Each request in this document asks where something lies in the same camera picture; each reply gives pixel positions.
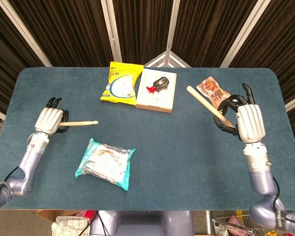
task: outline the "blue tablecloth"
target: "blue tablecloth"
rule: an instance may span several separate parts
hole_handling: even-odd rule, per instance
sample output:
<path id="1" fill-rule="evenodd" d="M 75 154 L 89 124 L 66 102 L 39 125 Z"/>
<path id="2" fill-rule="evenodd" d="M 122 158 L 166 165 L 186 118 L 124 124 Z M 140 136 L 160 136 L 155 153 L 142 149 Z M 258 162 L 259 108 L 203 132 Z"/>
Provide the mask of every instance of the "blue tablecloth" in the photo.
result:
<path id="1" fill-rule="evenodd" d="M 281 200 L 295 209 L 295 140 L 275 74 L 265 68 L 160 68 L 177 73 L 173 112 L 100 101 L 108 68 L 38 67 L 17 80 L 0 136 L 0 181 L 17 166 L 28 136 L 47 101 L 62 97 L 69 120 L 98 120 L 50 137 L 27 198 L 6 208 L 22 209 L 248 209 L 261 199 L 251 189 L 244 143 L 220 131 L 212 114 L 187 91 L 208 76 L 231 94 L 253 90 L 263 113 L 268 155 Z M 235 115 L 228 118 L 235 123 Z M 90 138 L 136 148 L 130 184 L 122 188 L 91 175 L 74 177 Z"/>

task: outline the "orange snack package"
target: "orange snack package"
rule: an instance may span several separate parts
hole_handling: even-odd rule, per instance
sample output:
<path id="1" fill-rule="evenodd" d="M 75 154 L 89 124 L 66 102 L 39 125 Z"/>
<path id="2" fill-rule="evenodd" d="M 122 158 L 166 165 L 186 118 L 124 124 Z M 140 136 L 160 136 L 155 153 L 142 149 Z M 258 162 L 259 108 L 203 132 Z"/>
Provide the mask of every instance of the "orange snack package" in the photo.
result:
<path id="1" fill-rule="evenodd" d="M 198 84 L 197 89 L 205 97 L 210 99 L 212 105 L 218 110 L 218 106 L 223 100 L 230 97 L 231 94 L 225 90 L 222 90 L 217 81 L 213 77 L 209 76 L 201 83 Z"/>

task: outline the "yellow snack bag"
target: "yellow snack bag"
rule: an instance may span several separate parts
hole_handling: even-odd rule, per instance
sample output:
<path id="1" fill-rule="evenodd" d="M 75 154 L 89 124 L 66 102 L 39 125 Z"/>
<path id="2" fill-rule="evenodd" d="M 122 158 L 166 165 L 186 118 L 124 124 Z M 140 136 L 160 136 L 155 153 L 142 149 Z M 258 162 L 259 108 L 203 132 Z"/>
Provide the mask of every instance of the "yellow snack bag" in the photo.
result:
<path id="1" fill-rule="evenodd" d="M 108 84 L 100 100 L 136 105 L 134 85 L 143 71 L 143 65 L 110 62 Z"/>

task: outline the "wooden drumstick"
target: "wooden drumstick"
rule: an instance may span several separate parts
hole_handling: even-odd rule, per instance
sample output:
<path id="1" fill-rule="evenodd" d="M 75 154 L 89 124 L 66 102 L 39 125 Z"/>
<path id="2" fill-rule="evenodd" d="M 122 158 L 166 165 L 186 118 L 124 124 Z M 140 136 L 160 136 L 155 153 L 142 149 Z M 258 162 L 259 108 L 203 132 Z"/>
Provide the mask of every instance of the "wooden drumstick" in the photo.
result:
<path id="1" fill-rule="evenodd" d="M 59 126 L 81 126 L 98 124 L 98 121 L 76 121 L 76 122 L 60 122 Z"/>
<path id="2" fill-rule="evenodd" d="M 194 96 L 199 102 L 201 102 L 210 112 L 217 116 L 225 125 L 234 128 L 233 124 L 225 118 L 221 113 L 219 113 L 215 107 L 213 107 L 204 97 L 202 97 L 193 87 L 188 86 L 187 91 Z"/>

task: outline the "shopping cart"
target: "shopping cart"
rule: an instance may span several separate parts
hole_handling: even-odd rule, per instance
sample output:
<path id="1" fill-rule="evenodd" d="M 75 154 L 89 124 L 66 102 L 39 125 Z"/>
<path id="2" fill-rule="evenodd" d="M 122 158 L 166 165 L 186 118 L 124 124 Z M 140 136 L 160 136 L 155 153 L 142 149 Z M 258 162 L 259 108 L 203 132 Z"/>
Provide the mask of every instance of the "shopping cart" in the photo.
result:
<path id="1" fill-rule="evenodd" d="M 238 219 L 242 220 L 245 227 L 235 225 L 228 223 L 231 217 L 220 217 L 220 218 L 212 218 L 213 227 L 214 227 L 214 233 L 216 235 L 216 227 L 223 225 L 225 227 L 229 228 L 238 228 L 245 230 L 248 232 L 251 236 L 264 236 L 266 233 L 270 232 L 270 229 L 263 228 L 259 225 L 257 225 L 250 217 L 250 215 L 239 215 L 237 216 Z"/>

